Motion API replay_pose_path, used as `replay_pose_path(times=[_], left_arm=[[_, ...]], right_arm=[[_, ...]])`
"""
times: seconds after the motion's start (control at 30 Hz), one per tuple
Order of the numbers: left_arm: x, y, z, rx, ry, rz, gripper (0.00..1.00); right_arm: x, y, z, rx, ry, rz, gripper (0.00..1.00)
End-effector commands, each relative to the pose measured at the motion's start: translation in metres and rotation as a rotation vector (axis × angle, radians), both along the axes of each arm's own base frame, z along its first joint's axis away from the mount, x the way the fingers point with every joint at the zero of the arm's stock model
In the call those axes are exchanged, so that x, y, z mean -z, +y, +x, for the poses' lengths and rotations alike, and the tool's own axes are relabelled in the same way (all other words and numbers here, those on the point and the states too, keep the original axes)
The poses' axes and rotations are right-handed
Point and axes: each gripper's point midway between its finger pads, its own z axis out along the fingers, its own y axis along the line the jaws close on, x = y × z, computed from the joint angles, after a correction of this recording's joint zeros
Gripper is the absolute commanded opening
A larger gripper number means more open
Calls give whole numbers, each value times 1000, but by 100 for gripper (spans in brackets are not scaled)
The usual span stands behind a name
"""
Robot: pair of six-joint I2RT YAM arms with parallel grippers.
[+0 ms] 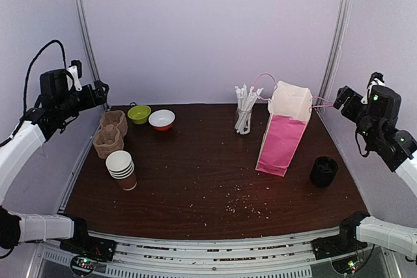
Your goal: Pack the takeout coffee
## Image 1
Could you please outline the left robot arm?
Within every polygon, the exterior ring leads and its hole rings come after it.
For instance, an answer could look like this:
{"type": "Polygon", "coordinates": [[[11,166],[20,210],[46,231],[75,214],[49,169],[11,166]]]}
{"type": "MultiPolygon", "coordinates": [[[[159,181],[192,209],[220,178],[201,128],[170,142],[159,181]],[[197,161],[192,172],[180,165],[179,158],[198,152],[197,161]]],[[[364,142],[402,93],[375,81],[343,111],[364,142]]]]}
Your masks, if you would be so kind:
{"type": "MultiPolygon", "coordinates": [[[[4,199],[23,166],[56,131],[63,132],[80,112],[104,105],[109,85],[97,80],[82,86],[76,66],[40,76],[40,95],[23,114],[16,129],[1,143],[1,198],[4,199]]],[[[38,215],[1,209],[1,248],[11,252],[19,243],[62,240],[79,254],[94,247],[84,219],[38,215]]]]}

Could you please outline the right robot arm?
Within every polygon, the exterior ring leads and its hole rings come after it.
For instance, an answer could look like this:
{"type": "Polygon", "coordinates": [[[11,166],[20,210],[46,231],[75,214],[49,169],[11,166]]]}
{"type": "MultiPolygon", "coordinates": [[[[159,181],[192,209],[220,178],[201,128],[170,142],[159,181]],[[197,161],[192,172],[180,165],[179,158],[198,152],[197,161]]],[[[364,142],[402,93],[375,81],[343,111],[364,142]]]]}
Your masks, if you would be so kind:
{"type": "MultiPolygon", "coordinates": [[[[355,136],[362,136],[366,153],[377,153],[389,170],[416,193],[416,140],[406,130],[396,128],[401,96],[384,85],[368,89],[367,102],[348,86],[338,90],[334,108],[356,124],[355,136]]],[[[344,219],[334,247],[349,252],[358,242],[379,245],[416,261],[416,229],[385,222],[372,215],[355,212],[344,219]]]]}

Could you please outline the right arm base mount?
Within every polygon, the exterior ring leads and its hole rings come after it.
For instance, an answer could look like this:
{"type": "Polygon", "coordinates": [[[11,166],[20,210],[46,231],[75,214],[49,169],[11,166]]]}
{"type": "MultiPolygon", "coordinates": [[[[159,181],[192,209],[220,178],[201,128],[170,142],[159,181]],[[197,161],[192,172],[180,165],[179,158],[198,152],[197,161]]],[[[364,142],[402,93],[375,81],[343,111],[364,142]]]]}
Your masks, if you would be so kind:
{"type": "Polygon", "coordinates": [[[364,249],[367,247],[367,243],[358,241],[355,234],[341,230],[335,236],[314,239],[311,246],[315,259],[322,260],[364,249]]]}

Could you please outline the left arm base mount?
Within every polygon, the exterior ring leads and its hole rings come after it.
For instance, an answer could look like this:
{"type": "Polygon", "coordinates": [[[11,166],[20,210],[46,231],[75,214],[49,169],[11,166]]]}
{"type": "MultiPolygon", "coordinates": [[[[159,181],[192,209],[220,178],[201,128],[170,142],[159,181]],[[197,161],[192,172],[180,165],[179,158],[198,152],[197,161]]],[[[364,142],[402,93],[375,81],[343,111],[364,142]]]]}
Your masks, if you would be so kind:
{"type": "Polygon", "coordinates": [[[76,233],[72,238],[59,242],[60,249],[64,251],[100,262],[111,262],[117,247],[116,241],[90,236],[87,232],[76,233]]]}

